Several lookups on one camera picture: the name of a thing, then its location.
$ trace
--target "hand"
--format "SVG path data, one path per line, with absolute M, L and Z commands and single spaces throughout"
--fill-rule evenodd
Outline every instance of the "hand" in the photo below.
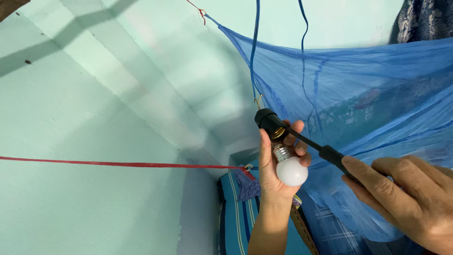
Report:
M 415 156 L 379 158 L 371 167 L 350 156 L 342 162 L 366 188 L 342 176 L 360 201 L 426 249 L 453 254 L 451 169 L 434 167 Z
M 291 126 L 296 132 L 302 132 L 304 123 L 300 120 L 295 121 L 292 125 L 289 120 L 283 121 L 286 125 Z M 284 184 L 277 177 L 276 167 L 277 162 L 272 157 L 272 149 L 276 144 L 271 144 L 269 136 L 264 129 L 260 129 L 261 135 L 261 147 L 260 147 L 260 185 L 261 193 L 266 197 L 278 198 L 278 199 L 291 199 L 299 190 L 300 186 L 291 187 Z M 298 141 L 297 138 L 292 134 L 285 137 L 283 144 L 286 146 L 294 146 L 294 152 L 300 156 L 300 164 L 308 167 L 311 163 L 311 155 L 307 153 L 307 144 Z

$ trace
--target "plaid fabric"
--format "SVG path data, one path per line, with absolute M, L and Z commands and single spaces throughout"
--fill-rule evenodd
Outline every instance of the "plaid fabric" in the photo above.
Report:
M 320 207 L 308 194 L 299 190 L 302 210 L 321 255 L 416 255 L 423 248 L 404 236 L 393 242 L 373 242 L 349 230 L 329 208 Z

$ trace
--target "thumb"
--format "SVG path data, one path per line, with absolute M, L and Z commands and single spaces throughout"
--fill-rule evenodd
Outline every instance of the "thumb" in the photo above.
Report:
M 264 129 L 260 129 L 261 144 L 260 144 L 260 164 L 263 167 L 272 162 L 272 148 L 269 136 Z

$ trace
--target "right hand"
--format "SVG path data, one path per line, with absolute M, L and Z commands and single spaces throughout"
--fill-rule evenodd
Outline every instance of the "right hand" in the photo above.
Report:
M 424 248 L 453 254 L 453 170 L 415 156 L 379 158 L 371 167 L 350 156 L 342 162 L 366 188 L 342 176 L 360 201 Z

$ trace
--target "left hand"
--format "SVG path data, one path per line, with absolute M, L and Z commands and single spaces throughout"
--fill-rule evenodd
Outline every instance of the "left hand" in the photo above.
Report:
M 301 120 L 295 121 L 292 125 L 289 120 L 283 121 L 286 125 L 290 126 L 294 131 L 300 133 L 304 128 L 304 123 Z M 288 186 L 284 184 L 277 177 L 277 162 L 272 157 L 272 150 L 277 143 L 272 144 L 269 136 L 264 129 L 260 129 L 261 146 L 260 146 L 260 185 L 262 195 L 272 197 L 274 199 L 289 200 L 299 190 L 299 186 Z M 294 147 L 294 154 L 300 157 L 300 164 L 308 167 L 311 163 L 311 155 L 307 153 L 308 145 L 302 141 L 298 141 L 292 134 L 285 137 L 283 144 L 289 147 Z

